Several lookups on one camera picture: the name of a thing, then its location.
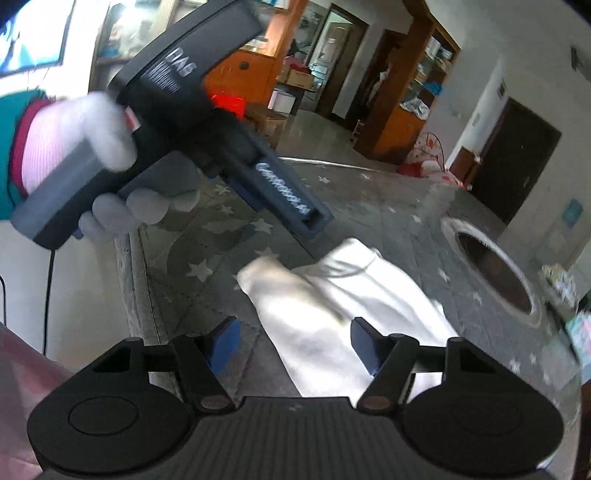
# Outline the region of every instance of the dark brown door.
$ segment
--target dark brown door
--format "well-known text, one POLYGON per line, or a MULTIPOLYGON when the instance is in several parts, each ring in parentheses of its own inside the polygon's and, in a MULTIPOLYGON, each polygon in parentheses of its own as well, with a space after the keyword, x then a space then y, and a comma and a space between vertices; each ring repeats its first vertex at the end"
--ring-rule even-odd
POLYGON ((368 114, 367 103, 372 88, 379 80, 380 72, 388 69, 389 59, 395 50, 402 48, 406 39, 406 34, 395 32, 393 30, 384 30, 382 38, 374 51, 374 56, 369 63, 368 69, 359 84, 357 93, 353 98, 351 107, 346 117, 346 127, 353 130, 357 125, 357 120, 364 119, 368 114))
POLYGON ((538 181, 561 133, 509 99, 482 154, 472 194, 509 223, 538 181))

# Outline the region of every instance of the gray star-patterned rug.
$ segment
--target gray star-patterned rug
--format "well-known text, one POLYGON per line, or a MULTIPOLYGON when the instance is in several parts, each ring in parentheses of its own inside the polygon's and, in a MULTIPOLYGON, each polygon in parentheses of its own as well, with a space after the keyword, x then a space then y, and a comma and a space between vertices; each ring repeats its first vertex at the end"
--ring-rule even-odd
MULTIPOLYGON (((298 396, 236 274, 264 255, 289 269, 311 264, 344 239, 357 238, 437 300, 460 335, 558 404, 565 437, 576 437, 580 382, 577 386, 570 375, 570 352, 553 324, 544 320, 533 329, 512 318, 443 235, 441 219, 452 217, 469 221, 493 241, 502 236, 507 254, 530 279, 537 278, 540 266, 530 265, 529 250, 490 210, 465 190, 426 179, 335 166, 293 168, 335 216, 314 242, 298 243, 272 214, 255 212, 218 179, 204 179, 202 198, 190 213, 170 212, 158 225, 118 241, 133 335, 146 343, 166 343, 183 333, 208 332, 235 316, 242 342, 220 378, 223 386, 236 400, 298 396)), ((564 464, 553 465, 561 469, 564 464)))

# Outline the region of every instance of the doorway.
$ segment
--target doorway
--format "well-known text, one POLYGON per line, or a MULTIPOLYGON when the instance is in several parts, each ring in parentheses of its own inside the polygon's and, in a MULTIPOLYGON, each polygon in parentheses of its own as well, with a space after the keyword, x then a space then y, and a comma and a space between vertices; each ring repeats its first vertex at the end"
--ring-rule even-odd
POLYGON ((384 30, 345 118, 345 128, 348 130, 353 131, 357 121, 367 116, 368 104, 371 102, 370 97, 375 85, 380 81, 380 74, 388 71, 392 53, 402 49, 405 39, 406 34, 404 33, 384 30))
POLYGON ((538 181, 561 135, 510 98, 482 151, 482 166, 471 193, 508 224, 538 181))
POLYGON ((306 93, 302 107, 330 116, 367 29, 360 18, 331 4, 307 59, 315 92, 306 93))

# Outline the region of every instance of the black cable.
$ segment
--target black cable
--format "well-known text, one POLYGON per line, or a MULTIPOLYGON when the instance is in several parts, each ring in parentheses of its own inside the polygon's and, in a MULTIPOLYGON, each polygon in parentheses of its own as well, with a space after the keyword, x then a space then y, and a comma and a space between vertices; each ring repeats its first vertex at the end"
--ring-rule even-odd
POLYGON ((6 283, 1 275, 0 283, 2 284, 2 313, 4 314, 4 326, 8 328, 8 322, 6 320, 6 283))
POLYGON ((53 280, 53 262, 56 259, 56 251, 52 250, 49 257, 49 269, 47 271, 47 287, 45 289, 45 314, 43 316, 43 355, 47 356, 47 330, 49 319, 49 297, 51 295, 51 281, 53 280))

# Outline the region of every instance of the gloved hand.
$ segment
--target gloved hand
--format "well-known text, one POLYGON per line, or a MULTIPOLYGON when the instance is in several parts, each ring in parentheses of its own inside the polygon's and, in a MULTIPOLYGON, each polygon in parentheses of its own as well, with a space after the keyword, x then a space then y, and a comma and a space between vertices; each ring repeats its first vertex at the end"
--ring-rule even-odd
MULTIPOLYGON (((136 160, 130 127, 120 106, 102 92, 63 100, 40 109, 31 122, 22 155, 22 187, 31 193, 75 146, 87 139, 109 170, 125 171, 136 160)), ((169 208, 190 211, 199 201, 199 174, 188 158, 177 154, 156 172, 138 176, 126 199, 106 193, 84 213, 79 227, 93 241, 133 231, 141 223, 159 222, 169 208)))

